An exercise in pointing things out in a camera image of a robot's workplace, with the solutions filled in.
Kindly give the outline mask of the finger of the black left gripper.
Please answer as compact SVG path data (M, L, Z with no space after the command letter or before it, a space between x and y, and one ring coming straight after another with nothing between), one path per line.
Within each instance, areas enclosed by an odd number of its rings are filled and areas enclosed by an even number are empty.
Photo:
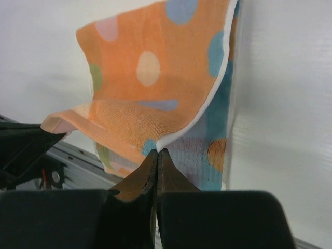
M39 124L1 122L1 189L14 190L38 178L61 189L65 164L46 153L64 137L44 131Z

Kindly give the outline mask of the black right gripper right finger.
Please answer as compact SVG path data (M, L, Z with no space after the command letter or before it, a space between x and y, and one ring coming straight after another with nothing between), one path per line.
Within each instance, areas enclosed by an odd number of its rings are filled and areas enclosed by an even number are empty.
M265 191L201 191L158 155L157 217L163 248L294 248L278 199Z

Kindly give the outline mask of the orange and blue patterned towel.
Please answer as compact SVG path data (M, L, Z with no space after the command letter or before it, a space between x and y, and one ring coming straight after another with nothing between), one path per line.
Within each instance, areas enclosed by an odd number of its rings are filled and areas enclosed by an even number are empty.
M93 98L49 115L42 129L82 132L120 177L166 148L197 188L221 190L238 7L160 1L79 28Z

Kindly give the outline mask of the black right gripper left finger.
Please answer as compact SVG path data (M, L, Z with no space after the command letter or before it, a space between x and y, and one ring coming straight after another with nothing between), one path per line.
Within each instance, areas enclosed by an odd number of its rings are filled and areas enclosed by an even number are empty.
M1 194L1 248L153 248L158 153L109 190Z

